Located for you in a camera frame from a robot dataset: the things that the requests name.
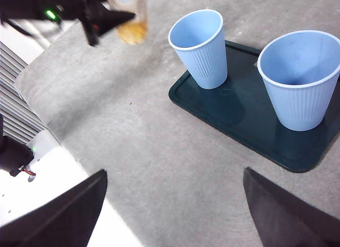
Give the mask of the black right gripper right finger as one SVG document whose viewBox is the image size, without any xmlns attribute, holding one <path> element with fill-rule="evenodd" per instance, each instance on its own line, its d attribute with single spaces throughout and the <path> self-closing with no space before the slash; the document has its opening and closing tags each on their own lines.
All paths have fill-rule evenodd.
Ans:
<svg viewBox="0 0 340 247">
<path fill-rule="evenodd" d="M 339 246 L 339 219 L 247 167 L 243 186 L 263 246 Z"/>
</svg>

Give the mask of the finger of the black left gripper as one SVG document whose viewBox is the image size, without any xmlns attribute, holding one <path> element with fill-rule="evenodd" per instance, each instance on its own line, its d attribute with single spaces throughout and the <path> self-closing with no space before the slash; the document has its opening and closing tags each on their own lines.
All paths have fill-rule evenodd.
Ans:
<svg viewBox="0 0 340 247">
<path fill-rule="evenodd" d="M 98 10 L 91 14 L 91 26 L 97 36 L 129 22 L 135 18 L 135 13 L 125 11 Z"/>
<path fill-rule="evenodd" d="M 96 46 L 99 43 L 98 36 L 90 21 L 87 18 L 80 18 L 79 21 L 83 27 L 89 46 Z"/>
</svg>

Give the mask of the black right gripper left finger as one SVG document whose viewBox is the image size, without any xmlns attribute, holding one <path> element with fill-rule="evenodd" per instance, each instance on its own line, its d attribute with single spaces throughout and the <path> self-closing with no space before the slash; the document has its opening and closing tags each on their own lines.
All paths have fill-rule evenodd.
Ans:
<svg viewBox="0 0 340 247">
<path fill-rule="evenodd" d="M 87 246 L 107 190 L 104 169 L 1 227 L 1 246 Z"/>
</svg>

